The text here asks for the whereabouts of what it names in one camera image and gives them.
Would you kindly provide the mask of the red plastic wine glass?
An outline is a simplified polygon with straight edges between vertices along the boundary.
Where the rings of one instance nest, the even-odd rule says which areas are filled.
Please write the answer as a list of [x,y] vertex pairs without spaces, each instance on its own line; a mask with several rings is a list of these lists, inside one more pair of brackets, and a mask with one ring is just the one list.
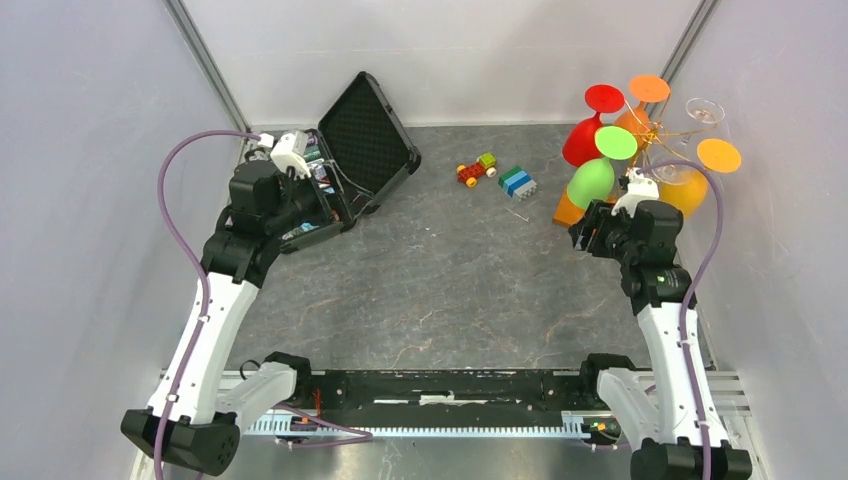
[[577,168],[601,156],[595,144],[595,134],[604,126],[601,116],[616,113],[625,104],[622,92],[608,84],[596,84],[589,87],[585,91],[584,100],[594,114],[572,129],[562,148],[565,161]]

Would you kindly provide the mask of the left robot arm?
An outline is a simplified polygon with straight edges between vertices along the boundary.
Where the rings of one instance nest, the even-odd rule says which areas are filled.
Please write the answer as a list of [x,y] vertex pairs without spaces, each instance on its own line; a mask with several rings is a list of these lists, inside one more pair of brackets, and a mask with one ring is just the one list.
[[311,174],[270,161],[236,168],[231,199],[200,256],[191,254],[198,289],[190,316],[163,379],[146,407],[125,412],[120,431],[149,456],[153,475],[176,466],[218,476],[231,464],[241,435],[276,403],[306,405],[313,379],[279,353],[221,394],[235,336],[256,300],[283,234],[327,213]]

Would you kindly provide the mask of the green plastic wine glass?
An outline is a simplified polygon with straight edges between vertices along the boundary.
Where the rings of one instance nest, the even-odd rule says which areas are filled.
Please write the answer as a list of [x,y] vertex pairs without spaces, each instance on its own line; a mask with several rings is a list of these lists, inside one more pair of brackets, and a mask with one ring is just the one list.
[[586,209],[593,200],[607,198],[616,178],[611,162],[629,160],[638,150],[636,138],[614,125],[598,129],[594,143],[600,156],[582,164],[566,188],[569,200],[580,209]]

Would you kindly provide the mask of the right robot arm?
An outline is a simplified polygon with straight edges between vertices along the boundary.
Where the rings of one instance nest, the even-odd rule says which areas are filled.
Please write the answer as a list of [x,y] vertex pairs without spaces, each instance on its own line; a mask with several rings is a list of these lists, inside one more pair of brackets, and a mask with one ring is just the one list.
[[675,264],[684,223],[675,207],[594,200],[569,233],[576,249],[619,263],[621,286],[648,345],[655,391],[624,361],[577,382],[580,400],[608,406],[630,446],[633,479],[748,479],[748,451],[732,446],[700,357],[695,277]]

